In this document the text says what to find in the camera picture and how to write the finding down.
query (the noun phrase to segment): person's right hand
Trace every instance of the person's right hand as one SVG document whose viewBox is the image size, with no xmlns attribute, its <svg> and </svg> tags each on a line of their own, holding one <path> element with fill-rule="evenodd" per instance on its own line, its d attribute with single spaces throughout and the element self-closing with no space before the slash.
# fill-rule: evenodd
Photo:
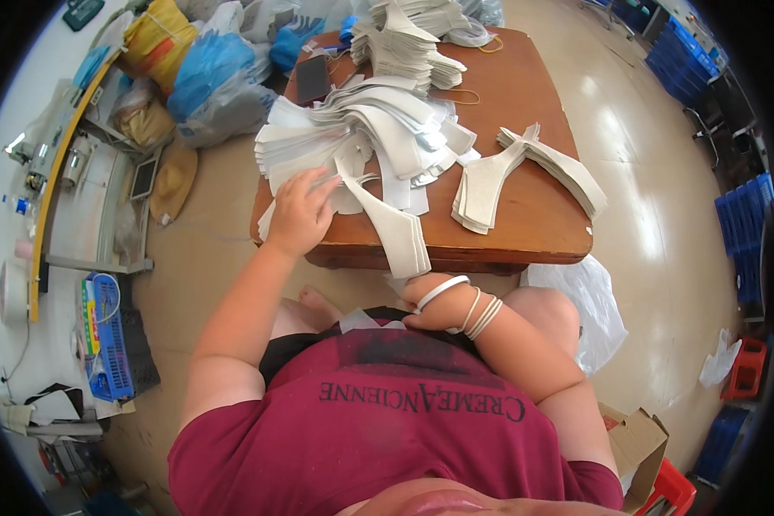
<svg viewBox="0 0 774 516">
<path fill-rule="evenodd" d="M 450 274 L 430 273 L 407 281 L 401 299 L 411 309 L 431 290 L 452 278 Z M 419 329 L 460 328 L 470 305 L 476 298 L 476 289 L 467 283 L 451 286 L 424 305 L 419 315 L 407 315 L 402 323 Z"/>
<path fill-rule="evenodd" d="M 292 258 L 310 253 L 327 234 L 332 222 L 329 196 L 341 182 L 335 176 L 310 191 L 313 181 L 327 173 L 327 167 L 299 172 L 278 188 L 267 242 Z"/>
</svg>

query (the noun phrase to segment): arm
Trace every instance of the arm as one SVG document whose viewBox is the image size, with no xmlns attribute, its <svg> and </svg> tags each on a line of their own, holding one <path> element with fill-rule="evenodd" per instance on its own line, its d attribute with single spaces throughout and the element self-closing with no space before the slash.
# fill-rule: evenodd
<svg viewBox="0 0 774 516">
<path fill-rule="evenodd" d="M 301 172 L 279 188 L 267 242 L 238 275 L 192 353 L 181 428 L 211 409 L 264 396 L 258 364 L 267 351 L 281 292 L 298 258 L 321 241 L 332 221 L 328 196 L 339 180 L 310 191 L 326 171 Z"/>
<path fill-rule="evenodd" d="M 448 278 L 446 274 L 415 278 L 408 282 L 402 298 L 413 307 Z M 460 327 L 473 300 L 475 289 L 457 285 L 433 299 L 421 315 L 409 315 L 403 322 L 421 329 Z M 466 328 L 475 324 L 491 300 L 489 294 L 481 295 Z M 571 356 L 505 305 L 476 337 L 475 344 L 487 365 L 524 392 L 550 419 L 562 457 L 598 462 L 617 472 L 593 387 Z"/>
</svg>

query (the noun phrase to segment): person's left hand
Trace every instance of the person's left hand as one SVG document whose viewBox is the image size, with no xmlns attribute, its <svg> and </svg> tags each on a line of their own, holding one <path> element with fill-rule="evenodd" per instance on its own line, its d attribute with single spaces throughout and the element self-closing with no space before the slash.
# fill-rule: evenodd
<svg viewBox="0 0 774 516">
<path fill-rule="evenodd" d="M 327 170 L 304 170 L 278 188 L 265 245 L 292 258 L 301 258 L 321 242 L 332 222 L 329 195 L 341 182 L 341 176 L 327 180 L 313 191 L 310 187 Z"/>
</svg>

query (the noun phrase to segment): red plastic stool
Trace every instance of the red plastic stool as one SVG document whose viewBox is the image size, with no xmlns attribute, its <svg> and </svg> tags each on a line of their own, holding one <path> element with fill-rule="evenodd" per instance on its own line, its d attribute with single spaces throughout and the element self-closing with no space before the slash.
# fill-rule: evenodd
<svg viewBox="0 0 774 516">
<path fill-rule="evenodd" d="M 676 508 L 672 513 L 668 512 L 667 514 L 672 516 L 684 514 L 691 509 L 691 504 L 694 503 L 696 497 L 697 488 L 682 473 L 677 471 L 677 468 L 673 467 L 668 459 L 662 459 L 660 474 L 654 481 L 654 491 L 642 509 L 636 511 L 636 515 L 647 513 L 660 498 L 669 501 Z"/>
<path fill-rule="evenodd" d="M 760 376 L 763 374 L 766 345 L 753 338 L 743 337 L 740 352 L 731 368 L 731 381 L 720 395 L 723 399 L 753 398 L 759 390 Z"/>
</svg>

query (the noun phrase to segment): electrical outlet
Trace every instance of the electrical outlet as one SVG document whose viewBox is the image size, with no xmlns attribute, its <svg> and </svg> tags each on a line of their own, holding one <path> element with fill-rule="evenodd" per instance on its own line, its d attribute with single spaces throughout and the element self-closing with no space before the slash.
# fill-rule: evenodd
<svg viewBox="0 0 774 516">
<path fill-rule="evenodd" d="M 11 392 L 9 390 L 9 384 L 8 382 L 3 383 L 3 380 L 2 380 L 5 377 L 6 377 L 6 368 L 0 366 L 0 396 L 10 398 Z"/>
</svg>

